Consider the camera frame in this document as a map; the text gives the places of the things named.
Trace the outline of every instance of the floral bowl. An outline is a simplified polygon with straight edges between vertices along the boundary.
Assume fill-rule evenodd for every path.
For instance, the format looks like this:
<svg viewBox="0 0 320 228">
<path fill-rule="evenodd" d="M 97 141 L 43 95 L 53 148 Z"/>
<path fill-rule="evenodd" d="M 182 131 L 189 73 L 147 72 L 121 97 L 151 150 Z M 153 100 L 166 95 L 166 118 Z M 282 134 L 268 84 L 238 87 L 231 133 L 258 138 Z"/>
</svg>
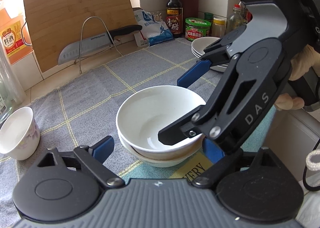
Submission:
<svg viewBox="0 0 320 228">
<path fill-rule="evenodd" d="M 15 111 L 0 129 L 0 153 L 16 160 L 29 158 L 40 140 L 39 127 L 30 107 Z"/>
</svg>

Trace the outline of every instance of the kitchen knife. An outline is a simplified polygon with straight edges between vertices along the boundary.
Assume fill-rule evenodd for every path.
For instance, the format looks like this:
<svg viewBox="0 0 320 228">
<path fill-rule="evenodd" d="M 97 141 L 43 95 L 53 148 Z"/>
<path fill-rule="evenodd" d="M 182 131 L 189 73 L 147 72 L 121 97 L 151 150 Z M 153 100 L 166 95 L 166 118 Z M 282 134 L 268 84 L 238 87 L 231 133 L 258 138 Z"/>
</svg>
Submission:
<svg viewBox="0 0 320 228">
<path fill-rule="evenodd" d="M 109 33 L 114 40 L 116 36 L 123 36 L 140 30 L 142 30 L 141 25 L 129 25 L 119 29 L 111 30 Z M 59 55 L 58 65 L 62 65 L 66 62 L 79 58 L 79 45 L 80 41 L 67 45 Z M 107 32 L 83 39 L 81 57 L 83 58 L 93 55 L 110 45 L 112 45 L 112 42 Z"/>
</svg>

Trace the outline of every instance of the knife block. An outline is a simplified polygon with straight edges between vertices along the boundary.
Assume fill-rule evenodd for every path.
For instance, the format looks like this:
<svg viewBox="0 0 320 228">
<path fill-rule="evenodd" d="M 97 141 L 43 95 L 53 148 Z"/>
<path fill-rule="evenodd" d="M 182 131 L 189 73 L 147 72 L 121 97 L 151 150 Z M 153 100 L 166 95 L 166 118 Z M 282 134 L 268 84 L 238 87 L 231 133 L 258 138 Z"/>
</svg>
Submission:
<svg viewBox="0 0 320 228">
<path fill-rule="evenodd" d="M 180 0 L 183 7 L 183 27 L 182 33 L 186 31 L 186 18 L 195 17 L 198 18 L 199 0 Z"/>
</svg>

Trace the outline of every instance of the barcode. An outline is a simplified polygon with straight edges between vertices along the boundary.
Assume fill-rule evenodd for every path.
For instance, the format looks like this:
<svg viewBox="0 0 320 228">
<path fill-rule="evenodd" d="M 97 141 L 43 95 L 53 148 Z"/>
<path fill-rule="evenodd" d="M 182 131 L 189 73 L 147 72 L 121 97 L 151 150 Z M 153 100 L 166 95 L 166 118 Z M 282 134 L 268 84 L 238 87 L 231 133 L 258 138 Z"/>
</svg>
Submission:
<svg viewBox="0 0 320 228">
<path fill-rule="evenodd" d="M 1 113 L 4 113 L 4 111 L 7 109 L 6 106 L 3 106 L 2 109 L 0 110 Z"/>
</svg>

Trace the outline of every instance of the stacked bowl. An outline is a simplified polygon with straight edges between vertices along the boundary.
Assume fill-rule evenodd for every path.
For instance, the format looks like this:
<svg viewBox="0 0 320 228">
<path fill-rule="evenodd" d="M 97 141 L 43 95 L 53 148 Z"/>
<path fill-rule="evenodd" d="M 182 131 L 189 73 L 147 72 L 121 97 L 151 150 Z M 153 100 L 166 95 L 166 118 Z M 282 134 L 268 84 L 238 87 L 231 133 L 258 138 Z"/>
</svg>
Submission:
<svg viewBox="0 0 320 228">
<path fill-rule="evenodd" d="M 195 39 L 191 44 L 191 51 L 197 57 L 200 58 L 204 55 L 204 49 L 211 45 L 212 43 L 216 42 L 219 38 L 217 37 L 202 37 L 199 39 Z M 225 72 L 228 65 L 219 65 L 211 67 L 212 70 Z"/>
<path fill-rule="evenodd" d="M 169 146 L 158 140 L 158 132 L 181 116 L 205 105 L 195 92 L 178 86 L 143 89 L 120 106 L 116 127 L 123 147 L 141 161 L 155 167 L 172 167 L 196 153 L 203 135 Z"/>
</svg>

